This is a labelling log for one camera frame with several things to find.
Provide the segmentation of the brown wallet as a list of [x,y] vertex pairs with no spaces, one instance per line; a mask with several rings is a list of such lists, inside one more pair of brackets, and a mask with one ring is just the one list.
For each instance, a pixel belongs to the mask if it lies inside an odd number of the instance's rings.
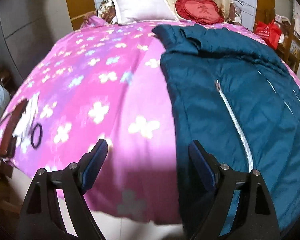
[[0,144],[0,157],[2,158],[12,158],[14,156],[17,138],[14,137],[12,134],[22,114],[25,112],[27,104],[28,104],[27,99],[21,100],[21,102],[19,102],[16,105],[15,109],[8,116],[9,121],[4,130],[1,144]]

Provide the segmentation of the red heart cushion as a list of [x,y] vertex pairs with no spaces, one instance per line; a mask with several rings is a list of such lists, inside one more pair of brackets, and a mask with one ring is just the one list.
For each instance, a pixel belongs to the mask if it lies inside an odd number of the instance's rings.
[[181,18],[198,24],[213,25],[224,22],[224,17],[213,0],[177,0],[175,9]]

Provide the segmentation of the pink floral bed cover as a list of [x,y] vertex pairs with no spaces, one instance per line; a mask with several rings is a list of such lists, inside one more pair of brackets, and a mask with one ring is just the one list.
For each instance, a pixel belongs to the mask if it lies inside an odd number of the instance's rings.
[[[179,210],[175,125],[160,58],[165,47],[153,33],[163,25],[190,21],[97,23],[55,43],[7,106],[23,99],[34,115],[17,133],[11,162],[28,176],[44,167],[63,169],[89,152],[99,139],[109,154],[86,201],[94,211],[138,222],[182,223]],[[229,31],[266,45],[243,27],[203,26]]]

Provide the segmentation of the teal padded jacket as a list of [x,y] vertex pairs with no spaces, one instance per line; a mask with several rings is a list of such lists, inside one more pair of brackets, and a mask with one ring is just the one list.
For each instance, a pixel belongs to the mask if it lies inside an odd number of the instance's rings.
[[175,125],[179,210],[193,234],[212,195],[188,148],[203,148],[232,169],[261,172],[279,228],[300,217],[300,88],[276,53],[226,28],[163,24],[153,33]]

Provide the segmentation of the red plastic bag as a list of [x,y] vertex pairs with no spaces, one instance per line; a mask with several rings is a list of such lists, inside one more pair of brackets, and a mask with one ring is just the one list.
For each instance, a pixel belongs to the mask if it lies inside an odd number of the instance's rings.
[[255,28],[255,34],[261,37],[270,48],[277,50],[282,31],[275,24],[274,20],[268,24],[258,21]]

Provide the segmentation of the wooden chair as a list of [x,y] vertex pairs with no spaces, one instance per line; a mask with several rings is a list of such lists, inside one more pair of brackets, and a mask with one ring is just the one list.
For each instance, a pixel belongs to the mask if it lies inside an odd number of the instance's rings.
[[282,31],[276,52],[294,74],[297,74],[300,64],[300,30],[297,30],[294,18],[290,21],[279,16],[275,24]]

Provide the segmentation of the grey wardrobe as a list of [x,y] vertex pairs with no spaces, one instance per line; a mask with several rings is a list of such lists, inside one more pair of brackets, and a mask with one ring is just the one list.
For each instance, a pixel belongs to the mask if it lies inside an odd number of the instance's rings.
[[0,66],[20,85],[72,30],[66,0],[0,0]]

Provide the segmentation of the white pillow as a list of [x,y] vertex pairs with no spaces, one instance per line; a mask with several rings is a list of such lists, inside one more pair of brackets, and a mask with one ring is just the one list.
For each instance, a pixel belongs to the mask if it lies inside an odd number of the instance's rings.
[[146,21],[177,21],[167,0],[112,0],[117,23],[129,25]]

